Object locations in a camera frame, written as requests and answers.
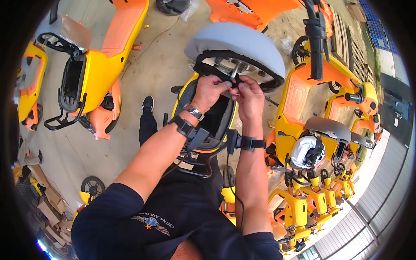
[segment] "black sneaker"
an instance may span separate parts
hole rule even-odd
[[[38,157],[39,157],[39,164],[42,164],[43,163],[43,156],[42,156],[42,152],[40,150],[39,150]]]
[[[144,99],[143,104],[141,106],[141,112],[144,113],[146,111],[146,112],[152,113],[154,105],[155,105],[155,101],[154,101],[153,97],[152,96],[147,96]]]

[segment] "black wrist strap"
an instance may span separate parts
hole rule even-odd
[[[254,151],[254,148],[266,149],[266,142],[248,136],[241,136],[240,148],[247,151]]]
[[[180,118],[179,116],[175,116],[172,118],[171,121],[168,122],[168,124],[175,123],[178,126],[177,131],[181,133],[186,138],[193,138],[195,135],[195,128],[191,123],[188,121]]]

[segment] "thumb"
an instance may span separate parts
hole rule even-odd
[[[233,84],[231,84],[231,82],[230,81],[225,81],[225,82],[221,82],[221,83],[218,83],[216,86],[215,86],[215,88],[220,92],[220,93],[223,93],[223,92],[225,92],[226,90],[228,90],[229,88],[231,88],[231,86],[232,86]]]
[[[240,90],[241,94],[243,94],[244,98],[250,99],[254,94],[251,92],[250,86],[246,83],[238,84],[238,89]]]

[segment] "handlebar grip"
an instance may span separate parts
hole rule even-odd
[[[324,41],[320,37],[312,36],[309,38],[311,48],[311,78],[322,80],[324,74]]]

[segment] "navy t-shirt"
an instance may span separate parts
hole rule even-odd
[[[143,204],[131,188],[111,184],[74,221],[77,256],[80,260],[169,260],[189,238],[204,259],[283,258],[271,232],[242,236],[218,210],[223,198],[219,191],[212,198],[206,189],[203,183],[161,181]]]

